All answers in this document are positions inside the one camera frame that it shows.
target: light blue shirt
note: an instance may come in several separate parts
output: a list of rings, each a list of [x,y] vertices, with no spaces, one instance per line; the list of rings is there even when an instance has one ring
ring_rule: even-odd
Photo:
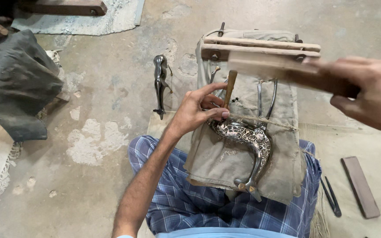
[[[293,236],[269,230],[254,228],[195,227],[170,233],[158,233],[156,238],[294,238]],[[118,238],[132,238],[121,235]]]

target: lap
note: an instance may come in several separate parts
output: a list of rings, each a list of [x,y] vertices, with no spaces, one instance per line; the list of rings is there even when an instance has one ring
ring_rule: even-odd
[[[139,136],[129,145],[129,160],[136,174],[155,149],[158,139]],[[300,141],[300,146],[311,153],[314,145]],[[191,227],[246,227],[272,230],[288,235],[309,235],[310,220],[317,201],[321,176],[318,161],[306,154],[307,173],[301,196],[294,197],[289,206],[267,198],[257,202],[249,193],[241,193],[232,201],[224,190],[193,186],[183,168],[187,154],[174,149],[157,185],[146,215],[150,230],[171,232]]]

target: gray cloth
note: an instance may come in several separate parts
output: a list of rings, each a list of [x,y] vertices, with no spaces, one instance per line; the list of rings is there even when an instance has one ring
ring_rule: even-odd
[[[198,88],[209,83],[211,72],[216,66],[219,66],[221,70],[215,75],[214,82],[224,82],[229,72],[226,61],[213,62],[201,58],[201,44],[207,35],[210,33],[203,36],[196,49]],[[287,31],[225,30],[223,36],[294,41],[294,34]],[[232,99],[235,99],[235,102],[230,103],[232,113],[257,116],[257,84],[259,80],[260,78],[238,72],[232,93]],[[263,83],[262,116],[266,115],[270,107],[272,95],[273,82]],[[276,104],[271,120],[298,126],[296,92],[289,84],[278,84]],[[262,196],[288,205],[294,196],[300,196],[301,184],[306,171],[306,163],[299,150],[299,135],[297,131],[272,124],[268,125],[267,131],[273,138],[272,158],[266,171],[258,180],[258,189]],[[253,163],[254,156],[245,144],[221,138],[204,123],[193,134],[192,146],[184,168],[187,169],[188,180],[193,185],[237,190],[233,180],[238,178],[245,181],[251,173]]]
[[[0,44],[0,124],[14,141],[45,140],[36,114],[61,92],[58,67],[30,30]]]

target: stained floor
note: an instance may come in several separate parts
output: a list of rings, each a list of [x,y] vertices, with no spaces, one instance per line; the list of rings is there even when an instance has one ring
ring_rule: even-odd
[[[71,101],[46,117],[48,139],[25,142],[10,168],[0,238],[109,237],[133,176],[126,145],[146,132],[156,107],[153,57],[165,54],[172,67],[174,93],[166,94],[165,105],[175,111],[185,92],[196,89],[196,43],[223,21],[229,29],[298,33],[320,44],[325,60],[381,58],[381,1],[374,0],[146,1],[141,26],[133,30],[36,35],[45,50],[63,50],[61,77],[69,82]],[[358,126],[329,99],[298,89],[299,120]]]

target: dark gray fabric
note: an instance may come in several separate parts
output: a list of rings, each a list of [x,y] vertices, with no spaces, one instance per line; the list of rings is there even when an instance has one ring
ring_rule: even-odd
[[[58,67],[30,30],[0,44],[0,124],[14,141],[45,140],[36,114],[61,92]]]

